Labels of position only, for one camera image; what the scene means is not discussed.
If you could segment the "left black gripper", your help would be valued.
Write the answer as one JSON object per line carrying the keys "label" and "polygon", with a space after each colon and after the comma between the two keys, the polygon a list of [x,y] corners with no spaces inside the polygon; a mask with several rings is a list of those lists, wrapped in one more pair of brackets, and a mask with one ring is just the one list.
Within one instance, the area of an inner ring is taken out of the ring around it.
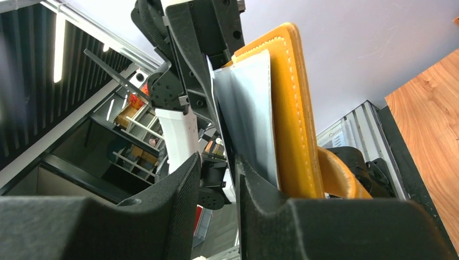
{"label": "left black gripper", "polygon": [[244,1],[164,1],[165,25],[174,58],[194,114],[219,130],[211,72],[227,64],[245,45],[241,18]]}

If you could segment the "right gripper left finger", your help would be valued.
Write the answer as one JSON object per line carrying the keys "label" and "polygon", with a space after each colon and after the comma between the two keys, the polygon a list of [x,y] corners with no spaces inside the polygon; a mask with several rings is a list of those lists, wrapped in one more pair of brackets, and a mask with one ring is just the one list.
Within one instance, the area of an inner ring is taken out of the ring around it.
{"label": "right gripper left finger", "polygon": [[190,259],[201,158],[119,205],[90,197],[1,198],[1,259]]}

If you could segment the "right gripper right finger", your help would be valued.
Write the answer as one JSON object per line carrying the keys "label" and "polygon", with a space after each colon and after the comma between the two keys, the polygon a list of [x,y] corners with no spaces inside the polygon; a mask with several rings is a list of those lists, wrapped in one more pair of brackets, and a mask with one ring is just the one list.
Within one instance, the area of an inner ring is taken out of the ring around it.
{"label": "right gripper right finger", "polygon": [[414,202],[290,198],[242,157],[234,171],[242,259],[458,259]]}

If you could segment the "grey credit card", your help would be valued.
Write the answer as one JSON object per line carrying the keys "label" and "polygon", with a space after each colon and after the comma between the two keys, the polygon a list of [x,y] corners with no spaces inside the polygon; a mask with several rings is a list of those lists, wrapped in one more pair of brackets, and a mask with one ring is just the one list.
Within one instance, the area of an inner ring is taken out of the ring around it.
{"label": "grey credit card", "polygon": [[211,73],[222,138],[275,188],[280,188],[274,143],[271,56],[268,50]]}

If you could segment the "yellow leather card holder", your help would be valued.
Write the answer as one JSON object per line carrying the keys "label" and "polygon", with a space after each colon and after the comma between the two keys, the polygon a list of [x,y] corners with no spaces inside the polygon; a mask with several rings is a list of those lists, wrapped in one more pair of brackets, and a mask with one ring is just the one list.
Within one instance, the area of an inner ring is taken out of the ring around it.
{"label": "yellow leather card holder", "polygon": [[[222,68],[263,50],[271,56],[278,190],[303,199],[323,199],[326,194],[369,199],[369,192],[350,169],[332,152],[317,145],[301,37],[295,24],[283,23],[243,46]],[[231,148],[226,149],[229,159],[239,156]]]}

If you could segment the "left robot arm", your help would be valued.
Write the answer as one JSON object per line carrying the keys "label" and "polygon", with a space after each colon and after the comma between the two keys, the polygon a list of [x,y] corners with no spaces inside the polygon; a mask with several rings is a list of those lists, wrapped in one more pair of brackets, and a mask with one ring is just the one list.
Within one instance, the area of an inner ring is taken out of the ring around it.
{"label": "left robot arm", "polygon": [[148,78],[147,100],[165,135],[161,178],[199,150],[213,128],[208,148],[220,136],[211,73],[244,45],[243,1],[136,1],[131,19],[163,59]]}

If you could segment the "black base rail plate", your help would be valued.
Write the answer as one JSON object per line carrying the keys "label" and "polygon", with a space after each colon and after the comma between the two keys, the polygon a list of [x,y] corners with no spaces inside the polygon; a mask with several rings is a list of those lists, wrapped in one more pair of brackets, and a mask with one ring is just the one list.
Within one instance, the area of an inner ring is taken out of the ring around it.
{"label": "black base rail plate", "polygon": [[444,239],[447,248],[452,251],[453,259],[458,259],[454,245],[443,225],[437,208],[432,201],[389,108],[384,107],[380,109],[377,115],[389,150],[397,165],[401,184],[406,192],[406,197],[419,204],[424,211],[429,214]]}

